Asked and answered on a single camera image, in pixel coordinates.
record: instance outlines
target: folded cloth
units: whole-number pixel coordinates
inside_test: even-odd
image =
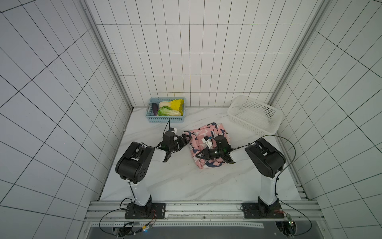
[[[210,123],[195,130],[185,131],[183,132],[183,134],[191,136],[190,142],[188,143],[192,147],[191,155],[196,165],[200,169],[220,167],[223,164],[225,164],[222,158],[206,161],[204,159],[195,157],[196,154],[198,154],[200,151],[202,151],[203,149],[207,147],[207,145],[202,142],[202,138],[204,138],[205,136],[216,137],[218,135],[224,135],[224,137],[227,139],[227,142],[230,143],[230,137],[228,136],[228,133],[225,131],[223,124]],[[212,144],[213,144],[213,147],[215,148],[216,141],[212,140]]]

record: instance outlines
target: white plastic basket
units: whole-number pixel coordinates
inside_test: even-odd
[[[238,96],[228,109],[230,121],[260,136],[273,135],[278,130],[282,112],[247,96]]]

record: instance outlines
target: black cable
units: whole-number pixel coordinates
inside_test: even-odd
[[[120,210],[125,210],[125,209],[122,209],[121,206],[122,206],[122,203],[126,200],[126,199],[129,199],[130,201],[133,201],[131,198],[125,198],[121,201],[121,204],[120,204]]]
[[[216,132],[217,132],[217,136],[219,136],[219,131],[218,131],[217,127],[215,127],[215,128],[212,130],[212,132],[214,133],[215,129],[216,129]]]
[[[163,130],[163,134],[162,135],[164,135],[165,134],[165,131],[166,131],[166,128],[167,128],[167,125],[170,123],[170,120],[168,120],[167,121],[167,124],[166,124],[166,126],[165,126],[165,129]]]
[[[135,198],[135,195],[134,195],[134,191],[133,191],[133,189],[131,188],[131,181],[129,182],[129,185],[130,185],[130,190],[131,190],[131,193],[133,194],[133,197],[134,197],[134,202],[135,202],[135,200],[136,200],[136,198]]]
[[[108,215],[109,213],[112,213],[112,212],[117,211],[117,210],[120,210],[120,209],[118,208],[118,209],[115,209],[115,210],[113,210],[113,211],[110,211],[110,212],[106,213],[106,214],[101,218],[101,220],[99,220],[98,227],[99,227],[99,229],[101,229],[101,231],[103,231],[104,233],[109,234],[109,235],[113,235],[113,236],[117,236],[117,235],[115,235],[115,234],[113,234],[113,233],[106,232],[106,231],[104,231],[104,230],[101,228],[101,221],[102,221],[102,219],[103,219],[106,215]]]
[[[281,201],[281,200],[278,198],[278,196],[277,196],[277,192],[276,192],[276,185],[277,185],[277,181],[279,180],[278,177],[279,177],[280,174],[281,174],[284,170],[286,170],[286,169],[289,167],[289,165],[291,165],[291,164],[295,161],[295,159],[296,159],[296,148],[295,148],[295,146],[292,144],[292,142],[291,142],[289,139],[284,138],[284,137],[282,137],[282,136],[278,136],[278,135],[264,135],[264,136],[258,138],[257,140],[253,141],[252,143],[249,143],[249,144],[247,144],[247,145],[243,145],[243,146],[237,147],[237,148],[235,148],[235,149],[239,149],[239,148],[242,148],[242,147],[251,145],[251,144],[253,144],[254,142],[258,141],[259,139],[264,138],[265,136],[275,136],[275,137],[283,138],[283,139],[285,139],[286,141],[288,141],[288,142],[292,145],[293,149],[295,150],[295,155],[294,155],[293,159],[290,161],[290,163],[289,163],[283,170],[280,171],[280,173],[279,173],[278,176],[276,177],[276,182],[275,182],[275,196],[276,196],[276,198],[277,198],[280,202],[282,202],[282,203],[284,203],[285,205],[287,205],[287,206],[293,208],[294,210],[298,211],[299,213],[301,213],[302,215],[304,215],[304,216],[309,220],[310,228],[309,228],[307,231],[303,232],[303,233],[300,233],[300,234],[297,234],[297,235],[293,235],[293,236],[300,236],[300,235],[303,235],[303,234],[307,233],[308,231],[310,231],[310,230],[312,229],[312,221],[311,221],[311,220],[309,219],[309,217],[307,217],[304,213],[300,212],[299,210],[295,209],[294,207],[292,207],[292,206],[286,204],[285,202]]]

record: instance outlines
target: metal bracket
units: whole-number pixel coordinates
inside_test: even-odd
[[[244,218],[246,219],[260,219],[260,218],[284,218],[283,213],[269,213],[266,216],[260,215],[259,203],[242,203],[240,209],[244,212]],[[276,205],[274,210],[282,210],[280,204]]]
[[[149,215],[144,215],[142,212],[136,210],[133,206],[128,205],[125,213],[125,219],[151,219],[154,218],[154,210],[156,212],[157,219],[165,218],[166,204],[153,203]]]

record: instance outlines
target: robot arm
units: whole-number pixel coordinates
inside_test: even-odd
[[[232,149],[223,135],[217,136],[216,148],[209,147],[196,155],[205,160],[222,158],[226,163],[252,160],[261,175],[261,190],[258,197],[258,211],[265,217],[280,206],[275,194],[275,182],[286,162],[284,155],[263,138],[246,147]],[[177,136],[176,129],[170,128],[163,135],[163,141],[156,148],[132,142],[116,164],[115,172],[122,179],[128,179],[134,201],[131,207],[135,212],[147,216],[151,212],[151,195],[144,184],[144,177],[151,161],[166,162],[172,152],[177,152],[189,142],[185,135]]]

